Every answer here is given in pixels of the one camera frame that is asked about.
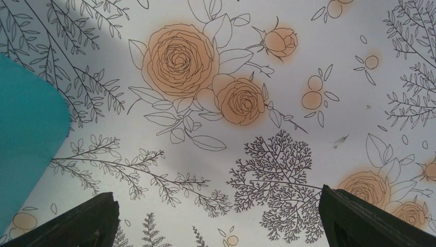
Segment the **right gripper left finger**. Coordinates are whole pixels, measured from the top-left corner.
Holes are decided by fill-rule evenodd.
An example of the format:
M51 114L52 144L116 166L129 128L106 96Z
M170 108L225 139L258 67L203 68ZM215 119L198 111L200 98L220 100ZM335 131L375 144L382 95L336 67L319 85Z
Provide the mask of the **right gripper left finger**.
M2 246L113 246L119 202L101 193Z

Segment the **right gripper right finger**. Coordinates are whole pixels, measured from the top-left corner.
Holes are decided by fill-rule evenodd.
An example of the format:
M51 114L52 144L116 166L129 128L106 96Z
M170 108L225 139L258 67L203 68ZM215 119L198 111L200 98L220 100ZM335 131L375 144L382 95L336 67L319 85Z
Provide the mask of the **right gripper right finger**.
M343 189L324 185L318 211L329 246L435 246L434 235Z

